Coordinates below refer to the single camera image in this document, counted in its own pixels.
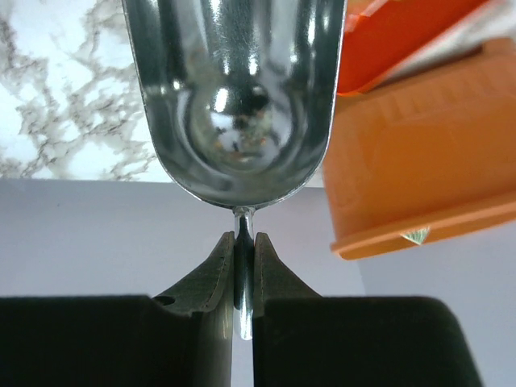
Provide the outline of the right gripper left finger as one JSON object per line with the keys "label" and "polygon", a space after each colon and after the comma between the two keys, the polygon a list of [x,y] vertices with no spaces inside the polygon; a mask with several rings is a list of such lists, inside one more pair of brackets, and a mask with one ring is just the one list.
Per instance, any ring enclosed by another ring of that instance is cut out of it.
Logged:
{"label": "right gripper left finger", "polygon": [[3,298],[2,385],[228,386],[234,243],[155,297]]}

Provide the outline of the silver metal scoop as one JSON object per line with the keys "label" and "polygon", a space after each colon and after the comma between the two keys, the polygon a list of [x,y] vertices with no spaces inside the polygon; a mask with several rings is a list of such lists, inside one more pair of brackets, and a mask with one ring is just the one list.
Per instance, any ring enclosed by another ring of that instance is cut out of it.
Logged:
{"label": "silver metal scoop", "polygon": [[125,1],[152,145],[194,197],[235,216],[235,329],[252,338],[253,215],[327,152],[345,1]]}

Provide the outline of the orange tray of candies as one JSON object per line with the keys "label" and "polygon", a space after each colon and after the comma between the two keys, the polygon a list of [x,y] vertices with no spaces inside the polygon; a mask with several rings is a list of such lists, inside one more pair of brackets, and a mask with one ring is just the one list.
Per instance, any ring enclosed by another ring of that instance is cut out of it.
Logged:
{"label": "orange tray of candies", "polygon": [[336,93],[365,93],[488,4],[483,0],[349,1]]}

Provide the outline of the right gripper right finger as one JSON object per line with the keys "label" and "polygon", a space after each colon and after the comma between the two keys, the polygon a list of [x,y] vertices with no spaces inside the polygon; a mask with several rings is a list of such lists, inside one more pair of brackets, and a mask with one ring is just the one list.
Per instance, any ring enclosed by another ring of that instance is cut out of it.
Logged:
{"label": "right gripper right finger", "polygon": [[257,386],[479,386],[458,319],[428,297],[323,297],[256,236]]}

